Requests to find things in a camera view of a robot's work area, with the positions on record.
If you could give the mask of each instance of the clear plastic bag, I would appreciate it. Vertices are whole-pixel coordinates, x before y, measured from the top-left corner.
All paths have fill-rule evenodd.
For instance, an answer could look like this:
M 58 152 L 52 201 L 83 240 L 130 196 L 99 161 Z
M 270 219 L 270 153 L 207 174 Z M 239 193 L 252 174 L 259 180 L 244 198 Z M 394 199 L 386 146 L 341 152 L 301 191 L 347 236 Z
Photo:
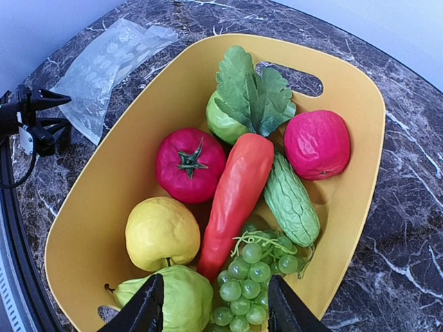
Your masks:
M 177 40 L 170 28 L 145 29 L 119 19 L 80 53 L 51 89 L 72 98 L 60 110 L 78 131 L 98 145 L 112 89 L 144 61 Z

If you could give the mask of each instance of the green leaf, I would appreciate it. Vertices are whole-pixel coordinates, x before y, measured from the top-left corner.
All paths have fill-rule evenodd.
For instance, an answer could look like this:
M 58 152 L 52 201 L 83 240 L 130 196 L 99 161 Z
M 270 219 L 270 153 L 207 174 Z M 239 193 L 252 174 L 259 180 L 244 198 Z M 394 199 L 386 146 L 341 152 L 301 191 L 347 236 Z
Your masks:
M 267 137 L 271 135 L 280 125 L 295 116 L 296 106 L 291 102 L 292 90 L 287 87 L 288 81 L 274 68 L 264 68 L 262 77 L 257 79 L 257 89 L 259 94 L 258 111 L 255 107 L 252 110 L 261 113 L 259 134 Z
M 216 79 L 218 83 L 217 91 L 221 99 L 232 110 L 250 118 L 246 84 L 249 77 L 255 73 L 251 54 L 240 46 L 233 46 L 226 52 L 224 60 L 219 64 L 219 69 L 220 72 L 217 73 Z
M 216 75 L 217 106 L 229 117 L 264 137 L 292 119 L 296 105 L 291 102 L 288 81 L 274 68 L 255 72 L 251 54 L 240 46 L 228 49 Z

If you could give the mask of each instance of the carrot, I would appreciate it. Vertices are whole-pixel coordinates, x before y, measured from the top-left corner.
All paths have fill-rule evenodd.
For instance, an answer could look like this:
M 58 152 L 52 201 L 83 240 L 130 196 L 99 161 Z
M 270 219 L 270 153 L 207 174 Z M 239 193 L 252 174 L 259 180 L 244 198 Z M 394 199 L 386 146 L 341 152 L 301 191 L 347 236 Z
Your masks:
M 214 282 L 266 185 L 274 160 L 270 140 L 246 133 L 229 153 L 215 190 L 197 272 Z

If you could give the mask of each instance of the round table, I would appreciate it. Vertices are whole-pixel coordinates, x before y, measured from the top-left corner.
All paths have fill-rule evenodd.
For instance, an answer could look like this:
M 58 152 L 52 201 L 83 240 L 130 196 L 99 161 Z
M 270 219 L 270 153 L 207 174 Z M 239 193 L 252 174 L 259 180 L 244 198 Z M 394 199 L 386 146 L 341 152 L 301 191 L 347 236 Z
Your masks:
M 251 33 L 329 53 L 371 77 L 386 103 L 386 134 L 377 186 L 353 260 L 323 323 L 333 331 L 441 331 L 443 328 L 443 94 L 395 59 L 359 38 L 266 0 L 129 0 L 91 24 L 25 81 L 50 89 L 72 61 L 120 18 L 143 27 L 170 27 L 179 41 L 138 67 L 113 91 L 105 132 L 134 98 L 184 48 L 214 34 Z M 286 72 L 291 87 L 318 93 L 316 80 Z M 58 109 L 45 116 L 59 116 Z M 14 139 L 16 178 L 26 157 Z M 44 275 L 49 228 L 96 146 L 73 130 L 72 142 L 39 158 L 18 188 L 37 268 Z M 67 331 L 73 327 L 53 301 Z

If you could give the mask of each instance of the fake vegetable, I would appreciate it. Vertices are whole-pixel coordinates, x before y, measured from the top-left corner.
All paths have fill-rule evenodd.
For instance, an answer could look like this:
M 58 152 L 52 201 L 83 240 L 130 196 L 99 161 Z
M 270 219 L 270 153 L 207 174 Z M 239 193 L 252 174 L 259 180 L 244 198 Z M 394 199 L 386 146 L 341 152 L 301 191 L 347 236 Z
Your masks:
M 229 153 L 215 190 L 197 271 L 215 281 L 237 236 L 252 213 L 271 171 L 274 159 L 270 140 L 246 133 Z
M 310 181 L 340 174 L 351 156 L 346 124 L 328 110 L 301 113 L 289 121 L 284 149 L 297 175 Z
M 215 103 L 215 98 L 221 99 L 217 90 L 211 95 L 206 106 L 208 128 L 224 142 L 234 145 L 238 138 L 244 133 L 248 133 L 249 130 L 240 122 L 224 113 Z
M 242 226 L 266 184 L 274 148 L 266 137 L 291 119 L 295 105 L 287 80 L 273 68 L 262 76 L 254 70 L 251 54 L 233 46 L 220 62 L 216 105 L 250 133 L 241 135 L 231 150 L 215 190 L 198 271 L 213 282 L 221 271 Z
M 221 111 L 226 116 L 208 117 L 208 126 L 228 130 L 227 133 L 215 130 L 225 142 L 235 142 L 245 128 L 268 137 L 283 122 L 294 117 L 296 105 L 291 101 L 288 81 L 271 67 L 264 68 L 262 75 L 258 75 L 251 54 L 242 47 L 229 48 L 219 69 L 216 75 L 219 97 L 217 94 L 211 97 L 215 105 L 208 105 L 210 111 L 207 113 Z
M 290 240 L 305 248 L 314 243 L 320 233 L 317 213 L 305 186 L 277 150 L 264 200 Z
M 186 266 L 175 265 L 156 273 L 163 276 L 163 332 L 202 332 L 209 322 L 214 291 L 209 281 Z M 149 277 L 121 283 L 111 290 L 124 307 Z
M 210 134 L 185 128 L 167 136 L 160 144 L 156 177 L 160 186 L 184 203 L 203 203 L 214 196 L 226 155 Z

